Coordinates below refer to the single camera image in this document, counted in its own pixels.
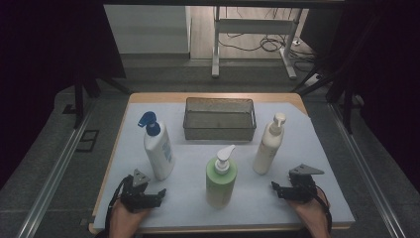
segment bottle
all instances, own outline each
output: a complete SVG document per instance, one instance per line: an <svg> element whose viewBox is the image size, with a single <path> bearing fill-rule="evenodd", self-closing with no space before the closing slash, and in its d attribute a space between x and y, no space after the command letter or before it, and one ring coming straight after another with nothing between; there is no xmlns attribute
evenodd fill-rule
<svg viewBox="0 0 420 238"><path fill-rule="evenodd" d="M265 126L262 135L262 141L254 159L253 169L260 175L268 172L272 160L277 154L284 135L283 124L286 121L286 115L275 113L273 121Z"/></svg>
<svg viewBox="0 0 420 238"><path fill-rule="evenodd" d="M206 197L207 202L215 208L225 207L231 200L238 167L230 159L235 145L220 150L217 157L207 163Z"/></svg>
<svg viewBox="0 0 420 238"><path fill-rule="evenodd" d="M157 117L152 111L146 112L138 125L146 126L145 150L155 177L164 180L170 175L175 164L166 126L162 121L157 122Z"/></svg>

